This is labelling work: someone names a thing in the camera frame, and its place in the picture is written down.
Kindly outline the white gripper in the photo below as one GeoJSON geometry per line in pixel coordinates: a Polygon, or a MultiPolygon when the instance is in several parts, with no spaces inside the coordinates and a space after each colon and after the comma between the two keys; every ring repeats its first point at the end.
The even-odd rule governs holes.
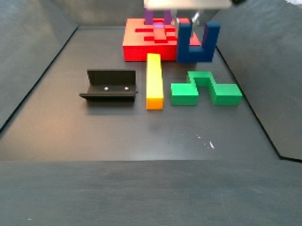
{"type": "Polygon", "coordinates": [[[149,10],[171,10],[171,25],[177,23],[177,10],[197,10],[191,22],[199,25],[205,10],[225,9],[231,6],[231,0],[145,0],[149,10]]]}

